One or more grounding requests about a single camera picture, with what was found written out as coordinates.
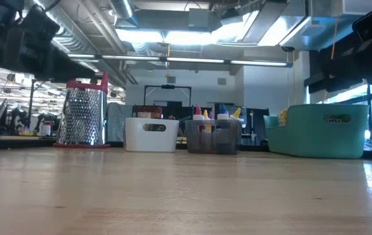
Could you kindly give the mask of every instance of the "box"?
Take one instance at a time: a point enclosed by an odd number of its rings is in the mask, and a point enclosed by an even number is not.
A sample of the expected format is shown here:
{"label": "box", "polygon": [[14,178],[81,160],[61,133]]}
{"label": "box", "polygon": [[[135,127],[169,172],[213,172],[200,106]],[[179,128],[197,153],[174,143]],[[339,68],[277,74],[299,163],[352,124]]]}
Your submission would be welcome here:
{"label": "box", "polygon": [[127,117],[124,148],[127,151],[174,152],[179,121]]}
{"label": "box", "polygon": [[186,121],[189,153],[237,154],[241,142],[238,120]]}

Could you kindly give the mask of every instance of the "teal basket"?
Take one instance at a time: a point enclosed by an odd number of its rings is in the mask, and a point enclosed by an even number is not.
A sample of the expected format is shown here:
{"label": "teal basket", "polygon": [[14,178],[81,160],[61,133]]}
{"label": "teal basket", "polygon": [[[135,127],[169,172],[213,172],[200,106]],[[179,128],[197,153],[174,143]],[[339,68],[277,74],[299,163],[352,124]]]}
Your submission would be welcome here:
{"label": "teal basket", "polygon": [[269,149],[297,157],[360,158],[368,111],[362,104],[296,105],[282,127],[278,117],[264,116]]}

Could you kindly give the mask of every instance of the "wooden table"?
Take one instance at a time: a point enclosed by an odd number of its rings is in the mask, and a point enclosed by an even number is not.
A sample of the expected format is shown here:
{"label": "wooden table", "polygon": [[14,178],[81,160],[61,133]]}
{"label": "wooden table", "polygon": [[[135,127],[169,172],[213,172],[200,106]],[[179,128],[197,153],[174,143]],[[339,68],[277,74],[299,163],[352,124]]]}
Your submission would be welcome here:
{"label": "wooden table", "polygon": [[0,151],[0,234],[372,234],[372,161]]}

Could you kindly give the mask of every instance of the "wall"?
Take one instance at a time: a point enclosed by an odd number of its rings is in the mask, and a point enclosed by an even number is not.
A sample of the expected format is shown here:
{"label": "wall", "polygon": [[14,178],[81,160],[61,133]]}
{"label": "wall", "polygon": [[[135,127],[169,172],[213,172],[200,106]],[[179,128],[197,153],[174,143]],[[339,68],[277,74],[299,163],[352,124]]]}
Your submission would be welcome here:
{"label": "wall", "polygon": [[[126,88],[125,104],[143,104],[144,85],[167,84],[166,71],[155,70],[132,70],[131,74],[137,79],[140,85],[129,85]],[[176,77],[176,86],[192,87],[192,105],[208,106],[213,102],[235,102],[234,98],[234,77],[228,71],[195,71],[173,70],[171,76]],[[226,86],[217,84],[218,78],[226,78]],[[153,105],[155,101],[181,101],[183,106],[189,105],[188,89],[147,89],[146,105]]]}
{"label": "wall", "polygon": [[242,95],[244,106],[269,108],[271,115],[277,115],[290,105],[305,102],[303,81],[308,77],[309,53],[300,52],[293,68],[245,66],[243,78],[236,75],[236,93]]}
{"label": "wall", "polygon": [[[142,104],[144,85],[166,84],[166,71],[132,70],[140,85],[127,86],[126,104]],[[214,102],[233,102],[248,108],[269,108],[271,115],[293,104],[305,102],[303,81],[309,77],[309,52],[300,52],[293,68],[242,67],[235,76],[227,71],[173,70],[177,86],[192,87],[192,105],[209,106]],[[226,78],[226,86],[218,86],[217,79]],[[155,101],[181,101],[189,105],[189,98],[181,90],[155,89],[147,96],[147,105]]]}

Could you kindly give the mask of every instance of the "bin handle hole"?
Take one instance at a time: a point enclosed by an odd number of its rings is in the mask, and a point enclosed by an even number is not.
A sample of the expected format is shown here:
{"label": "bin handle hole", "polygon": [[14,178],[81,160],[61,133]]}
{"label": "bin handle hole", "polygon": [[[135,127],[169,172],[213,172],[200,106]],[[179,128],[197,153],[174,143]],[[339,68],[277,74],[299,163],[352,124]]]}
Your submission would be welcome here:
{"label": "bin handle hole", "polygon": [[147,123],[142,126],[143,130],[145,131],[153,131],[153,132],[165,132],[167,127],[163,124],[151,124]]}

